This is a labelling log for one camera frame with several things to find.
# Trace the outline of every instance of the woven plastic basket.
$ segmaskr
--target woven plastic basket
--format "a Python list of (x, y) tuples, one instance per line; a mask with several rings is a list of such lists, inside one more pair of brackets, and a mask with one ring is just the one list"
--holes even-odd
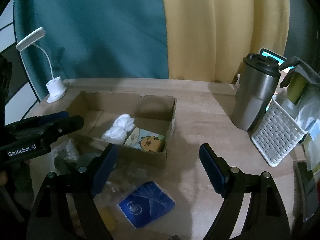
[(306, 133), (273, 95), (270, 107), (251, 139), (269, 165), (275, 167)]

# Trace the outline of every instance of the cartoon bear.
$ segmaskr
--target cartoon bear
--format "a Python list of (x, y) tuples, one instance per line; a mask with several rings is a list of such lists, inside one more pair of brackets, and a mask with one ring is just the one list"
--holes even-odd
[(139, 142), (141, 148), (147, 152), (158, 152), (160, 150), (162, 141), (155, 136), (146, 136), (141, 137), (141, 141)]

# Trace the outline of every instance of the finger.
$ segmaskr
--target finger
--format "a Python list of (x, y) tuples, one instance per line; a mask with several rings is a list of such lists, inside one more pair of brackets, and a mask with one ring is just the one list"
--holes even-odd
[(8, 181), (8, 175), (5, 171), (0, 171), (0, 186), (4, 186)]

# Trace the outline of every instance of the yellow curtain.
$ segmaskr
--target yellow curtain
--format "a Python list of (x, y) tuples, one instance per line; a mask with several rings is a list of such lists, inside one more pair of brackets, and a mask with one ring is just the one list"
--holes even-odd
[(230, 83), (243, 57), (283, 54), (289, 0), (164, 0), (169, 78)]

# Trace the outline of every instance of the tabletop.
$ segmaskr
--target tabletop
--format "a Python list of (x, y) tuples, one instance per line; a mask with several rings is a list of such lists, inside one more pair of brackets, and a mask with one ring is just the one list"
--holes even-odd
[[(199, 146), (208, 143), (229, 166), (245, 173), (260, 175), (269, 171), (278, 187), (288, 215), (290, 227), (299, 200), (292, 162), (303, 159), (301, 147), (291, 151), (275, 168), (270, 167), (250, 141), (248, 132), (236, 128), (230, 120), (236, 87), (225, 83), (186, 80), (88, 78), (65, 80), (65, 96), (48, 104), (45, 98), (28, 114), (51, 114), (65, 110), (80, 91), (135, 92), (169, 95), (177, 99), (175, 128), (168, 143), (167, 162), (160, 175), (152, 179), (175, 200), (175, 208), (150, 225), (134, 229), (120, 218), (115, 239), (203, 239), (213, 223), (223, 199), (216, 194), (199, 160)], [(31, 161), (31, 177), (35, 193), (44, 176), (53, 168), (50, 154)], [(232, 236), (240, 234), (249, 205), (250, 193), (244, 203)]]

